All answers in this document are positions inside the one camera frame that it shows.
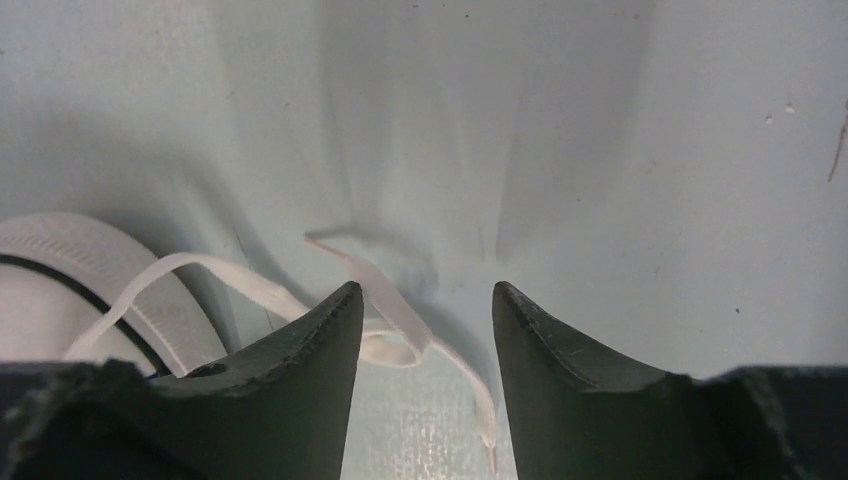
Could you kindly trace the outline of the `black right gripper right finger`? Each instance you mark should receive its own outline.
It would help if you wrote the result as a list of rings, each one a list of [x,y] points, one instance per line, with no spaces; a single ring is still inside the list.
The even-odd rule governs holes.
[[[522,479],[847,475],[843,366],[747,366],[696,380],[598,342],[505,281],[492,316]]]

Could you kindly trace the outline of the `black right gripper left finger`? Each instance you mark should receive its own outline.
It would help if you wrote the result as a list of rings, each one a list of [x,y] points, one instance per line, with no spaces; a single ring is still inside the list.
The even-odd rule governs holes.
[[[5,363],[5,479],[337,479],[363,327],[347,282],[178,378],[131,363]]]

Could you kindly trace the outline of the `white shoelace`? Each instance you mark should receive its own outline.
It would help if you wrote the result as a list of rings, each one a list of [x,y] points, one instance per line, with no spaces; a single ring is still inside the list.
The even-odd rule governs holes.
[[[366,299],[380,314],[378,319],[368,321],[363,327],[360,359],[384,367],[412,368],[422,362],[427,351],[435,349],[465,375],[474,394],[479,436],[486,448],[489,470],[495,475],[498,471],[497,409],[491,390],[478,370],[448,342],[433,334],[419,313],[372,262],[309,236],[304,240],[342,260],[350,278],[360,284]],[[70,360],[89,349],[133,307],[139,294],[160,278],[191,264],[200,265],[225,285],[289,323],[308,312],[287,288],[240,264],[207,254],[174,253],[155,260],[130,280],[109,310],[75,338],[62,358]]]

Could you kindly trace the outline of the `blue sneaker laces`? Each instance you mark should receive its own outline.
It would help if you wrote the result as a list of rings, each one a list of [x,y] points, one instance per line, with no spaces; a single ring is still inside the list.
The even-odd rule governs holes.
[[[102,221],[67,212],[1,223],[1,359],[59,361],[156,255]],[[226,356],[195,297],[167,272],[74,361],[130,361],[146,376],[183,376]]]

